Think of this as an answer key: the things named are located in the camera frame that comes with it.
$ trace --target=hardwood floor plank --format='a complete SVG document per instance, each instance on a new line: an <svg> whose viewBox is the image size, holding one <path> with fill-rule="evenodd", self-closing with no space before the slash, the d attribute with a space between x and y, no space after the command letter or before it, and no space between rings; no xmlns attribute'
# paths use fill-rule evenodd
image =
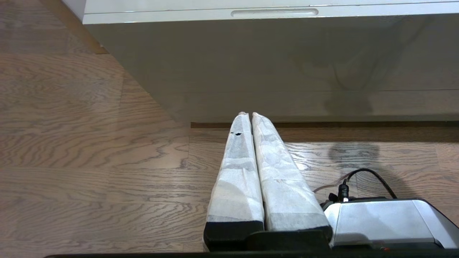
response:
<svg viewBox="0 0 459 258"><path fill-rule="evenodd" d="M188 136L189 123L178 123L127 73L119 103L117 134Z"/></svg>
<svg viewBox="0 0 459 258"><path fill-rule="evenodd" d="M38 252L20 252L18 250L12 252L4 252L0 250L0 257L2 258L43 258L46 255Z"/></svg>
<svg viewBox="0 0 459 258"><path fill-rule="evenodd" d="M204 246L202 245L202 241L184 244L183 252L204 252Z"/></svg>
<svg viewBox="0 0 459 258"><path fill-rule="evenodd" d="M230 133L229 128L191 128L190 136L196 138L221 138L227 139Z"/></svg>
<svg viewBox="0 0 459 258"><path fill-rule="evenodd" d="M226 146L226 138L190 136L188 169L217 172Z"/></svg>
<svg viewBox="0 0 459 258"><path fill-rule="evenodd" d="M182 252L181 243L161 243L147 241L8 241L0 243L1 252L28 254L30 257L43 258L53 254L90 254L90 253L138 253L138 252Z"/></svg>
<svg viewBox="0 0 459 258"><path fill-rule="evenodd" d="M7 107L1 111L0 135L71 135L71 134L113 134L116 131L118 103L93 101L88 98L70 96L59 89L41 92L34 96L18 93L12 96Z"/></svg>
<svg viewBox="0 0 459 258"><path fill-rule="evenodd" d="M69 32L79 37L89 49L91 49L95 54L108 54L107 50L101 46L101 44L94 38L93 35L87 30L83 25L83 15L77 14L79 11L83 11L86 2L82 2L80 6L75 5L74 3L69 3L66 1L55 1L55 0L39 0L40 3L46 7L51 13L53 13L65 26L68 28Z"/></svg>
<svg viewBox="0 0 459 258"><path fill-rule="evenodd" d="M81 40L73 35L69 34L67 38L67 53L68 54L94 54Z"/></svg>
<svg viewBox="0 0 459 258"><path fill-rule="evenodd" d="M0 136L0 167L186 168L188 137Z"/></svg>
<svg viewBox="0 0 459 258"><path fill-rule="evenodd" d="M33 201L105 201L109 172L100 169L4 168L2 198Z"/></svg>
<svg viewBox="0 0 459 258"><path fill-rule="evenodd" d="M0 29L0 53L66 54L67 29Z"/></svg>
<svg viewBox="0 0 459 258"><path fill-rule="evenodd" d="M122 79L123 69L111 55L0 54L1 78L32 83L79 83Z"/></svg>
<svg viewBox="0 0 459 258"><path fill-rule="evenodd" d="M17 204L20 199L0 197L0 242L7 242L17 230L17 218L19 216Z"/></svg>
<svg viewBox="0 0 459 258"><path fill-rule="evenodd" d="M440 168L459 173L459 142L437 143L436 150Z"/></svg>
<svg viewBox="0 0 459 258"><path fill-rule="evenodd" d="M437 164L435 148L405 142L286 142L301 170L418 170Z"/></svg>
<svg viewBox="0 0 459 258"><path fill-rule="evenodd" d="M16 241L186 243L202 238L206 207L107 202L30 202L17 206Z"/></svg>
<svg viewBox="0 0 459 258"><path fill-rule="evenodd" d="M101 106L118 105L121 97L121 80L81 80L77 83L34 83L27 80L3 81L1 88L3 111L13 108L46 108L47 105L61 105L61 112L66 105Z"/></svg>
<svg viewBox="0 0 459 258"><path fill-rule="evenodd" d="M187 169L111 169L107 199L116 203L206 206L217 174Z"/></svg>
<svg viewBox="0 0 459 258"><path fill-rule="evenodd" d="M59 19L36 0L4 0L0 2L0 29L63 29Z"/></svg>
<svg viewBox="0 0 459 258"><path fill-rule="evenodd" d="M385 171L379 173L399 198L423 198L434 206L449 203L459 208L459 201L454 193L459 184L459 175L440 170L432 166L430 170ZM360 197L390 196L369 173L358 175L358 192Z"/></svg>

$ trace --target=recessed handle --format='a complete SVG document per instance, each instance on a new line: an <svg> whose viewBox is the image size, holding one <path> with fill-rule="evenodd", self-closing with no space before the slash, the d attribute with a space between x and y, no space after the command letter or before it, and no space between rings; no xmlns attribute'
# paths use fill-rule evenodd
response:
<svg viewBox="0 0 459 258"><path fill-rule="evenodd" d="M319 10L315 8L289 8L289 9L250 9L235 10L231 12L234 18L251 19L251 18L294 18L316 16Z"/></svg>

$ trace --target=wooden floor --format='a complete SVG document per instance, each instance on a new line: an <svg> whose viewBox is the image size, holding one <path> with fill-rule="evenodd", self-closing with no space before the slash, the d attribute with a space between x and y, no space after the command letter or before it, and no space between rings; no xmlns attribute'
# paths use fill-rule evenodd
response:
<svg viewBox="0 0 459 258"><path fill-rule="evenodd" d="M0 1L0 257L202 251L227 133L172 121L37 0ZM459 223L457 127L279 133L311 188L372 168ZM351 194L387 195L367 174Z"/></svg>

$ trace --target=cable connector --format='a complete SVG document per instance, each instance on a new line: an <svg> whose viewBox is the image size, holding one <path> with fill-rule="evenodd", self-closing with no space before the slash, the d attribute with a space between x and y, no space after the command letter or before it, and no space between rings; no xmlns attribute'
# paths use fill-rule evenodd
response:
<svg viewBox="0 0 459 258"><path fill-rule="evenodd" d="M338 200L340 202L349 201L349 186L346 185L346 180L344 179L343 183L338 187Z"/></svg>

